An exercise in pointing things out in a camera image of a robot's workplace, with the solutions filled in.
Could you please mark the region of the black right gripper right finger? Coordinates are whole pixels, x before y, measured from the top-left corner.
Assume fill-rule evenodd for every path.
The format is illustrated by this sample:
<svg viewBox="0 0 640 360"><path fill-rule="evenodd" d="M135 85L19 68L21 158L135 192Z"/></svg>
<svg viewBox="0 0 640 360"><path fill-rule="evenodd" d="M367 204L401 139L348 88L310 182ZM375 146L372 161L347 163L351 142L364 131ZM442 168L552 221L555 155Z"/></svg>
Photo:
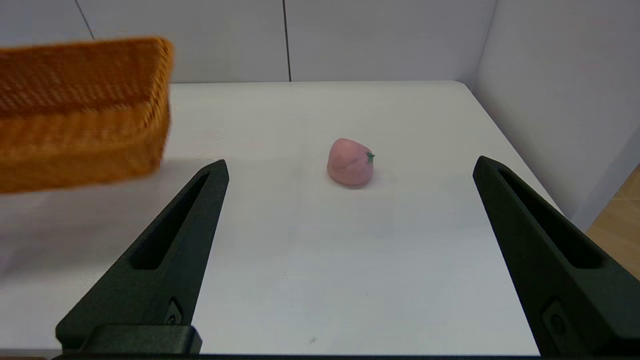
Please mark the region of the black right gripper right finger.
<svg viewBox="0 0 640 360"><path fill-rule="evenodd" d="M637 359L638 279L505 164L472 177L540 356Z"/></svg>

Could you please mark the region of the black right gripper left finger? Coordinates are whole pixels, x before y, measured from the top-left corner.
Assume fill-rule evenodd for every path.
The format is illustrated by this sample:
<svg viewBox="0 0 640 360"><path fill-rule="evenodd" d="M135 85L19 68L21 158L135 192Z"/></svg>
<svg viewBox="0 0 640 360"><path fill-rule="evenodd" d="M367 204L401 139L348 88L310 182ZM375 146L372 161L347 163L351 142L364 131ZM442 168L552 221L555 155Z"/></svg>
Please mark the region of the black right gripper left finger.
<svg viewBox="0 0 640 360"><path fill-rule="evenodd" d="M64 351L198 351L195 306L230 177L201 168L55 327Z"/></svg>

